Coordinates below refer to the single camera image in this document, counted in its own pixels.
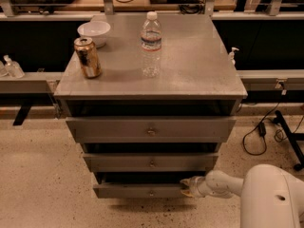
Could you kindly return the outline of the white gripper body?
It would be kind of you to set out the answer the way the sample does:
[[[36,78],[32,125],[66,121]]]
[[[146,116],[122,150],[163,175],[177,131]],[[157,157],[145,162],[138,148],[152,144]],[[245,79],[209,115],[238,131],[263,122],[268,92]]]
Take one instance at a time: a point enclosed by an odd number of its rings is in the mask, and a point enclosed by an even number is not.
[[[208,195],[209,189],[205,177],[195,176],[190,179],[189,190],[194,198],[204,198]]]

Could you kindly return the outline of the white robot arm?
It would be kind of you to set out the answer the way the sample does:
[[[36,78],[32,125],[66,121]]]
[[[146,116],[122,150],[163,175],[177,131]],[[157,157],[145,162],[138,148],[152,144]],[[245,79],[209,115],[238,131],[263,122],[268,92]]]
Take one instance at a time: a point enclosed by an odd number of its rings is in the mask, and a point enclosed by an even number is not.
[[[241,228],[302,228],[304,181],[281,168],[259,164],[243,179],[212,170],[180,182],[191,198],[239,196]]]

